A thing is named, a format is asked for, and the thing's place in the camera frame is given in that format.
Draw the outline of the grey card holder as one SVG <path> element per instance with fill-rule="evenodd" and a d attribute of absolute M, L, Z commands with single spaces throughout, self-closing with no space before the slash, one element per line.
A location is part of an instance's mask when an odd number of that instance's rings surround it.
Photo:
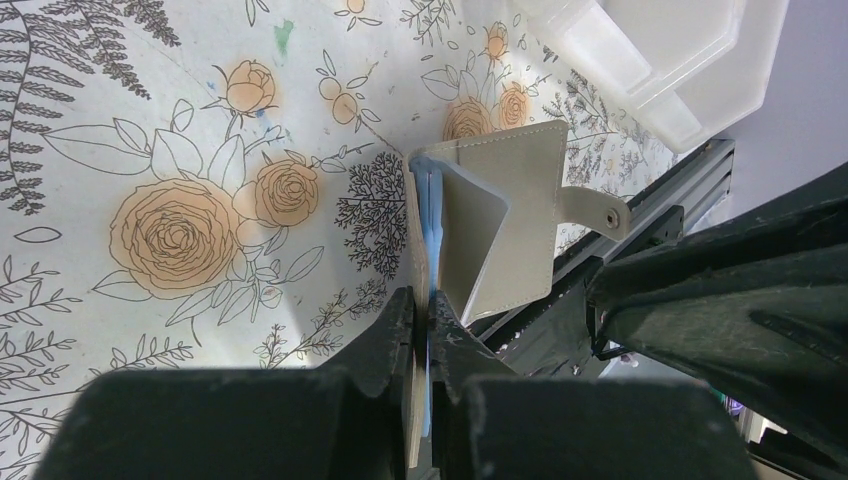
<path fill-rule="evenodd" d="M 424 372 L 416 360 L 414 327 L 425 298 L 424 242 L 414 158 L 433 160 L 443 173 L 443 240 L 438 287 L 461 326 L 546 296 L 552 288 L 557 229 L 584 226 L 613 241 L 631 231 L 627 203 L 610 194 L 563 184 L 568 127 L 560 120 L 416 149 L 402 161 L 410 286 L 415 302 L 412 327 L 412 396 L 405 423 L 406 460 L 416 466 Z"/>

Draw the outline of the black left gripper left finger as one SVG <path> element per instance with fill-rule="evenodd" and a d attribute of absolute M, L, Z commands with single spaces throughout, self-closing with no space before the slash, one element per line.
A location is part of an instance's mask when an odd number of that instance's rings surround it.
<path fill-rule="evenodd" d="M 311 369 L 112 372 L 76 400 L 39 479 L 402 479 L 412 290 Z"/>

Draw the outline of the blue credit card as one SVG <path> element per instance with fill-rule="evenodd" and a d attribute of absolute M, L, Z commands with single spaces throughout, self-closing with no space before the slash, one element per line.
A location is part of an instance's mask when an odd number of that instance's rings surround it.
<path fill-rule="evenodd" d="M 416 360 L 424 372 L 424 390 L 420 396 L 423 413 L 422 419 L 417 423 L 421 427 L 418 436 L 426 438 L 430 434 L 432 425 L 430 340 L 426 313 L 429 302 L 438 287 L 440 250 L 443 240 L 443 173 L 441 168 L 427 157 L 414 158 L 410 163 L 410 171 L 415 179 L 419 223 L 424 242 L 424 260 L 427 267 L 423 290 L 425 298 L 422 302 L 417 303 L 418 307 L 422 307 L 422 311 L 417 314 L 416 326 L 414 327 L 415 346 L 417 347 Z"/>

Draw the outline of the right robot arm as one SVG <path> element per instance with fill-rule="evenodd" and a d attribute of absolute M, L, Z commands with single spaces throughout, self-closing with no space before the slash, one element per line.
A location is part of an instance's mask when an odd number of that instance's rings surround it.
<path fill-rule="evenodd" d="M 847 461 L 847 170 L 605 265 L 612 341 L 705 379 Z"/>

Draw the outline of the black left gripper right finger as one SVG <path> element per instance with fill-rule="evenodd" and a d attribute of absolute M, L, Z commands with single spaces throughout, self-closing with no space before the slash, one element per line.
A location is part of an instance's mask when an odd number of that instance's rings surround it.
<path fill-rule="evenodd" d="M 428 309 L 432 445 L 445 479 L 752 479 L 735 426 L 691 382 L 569 380 L 511 370 Z"/>

